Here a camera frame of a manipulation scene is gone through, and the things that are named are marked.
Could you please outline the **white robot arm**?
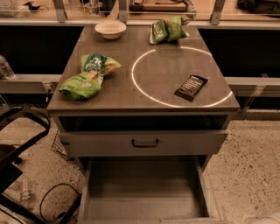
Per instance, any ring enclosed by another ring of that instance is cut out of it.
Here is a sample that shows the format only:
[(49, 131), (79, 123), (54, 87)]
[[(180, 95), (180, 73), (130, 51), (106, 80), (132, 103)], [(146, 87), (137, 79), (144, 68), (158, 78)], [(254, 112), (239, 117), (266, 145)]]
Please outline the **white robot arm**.
[(280, 224), (280, 212), (276, 212), (262, 218), (248, 218), (243, 224)]

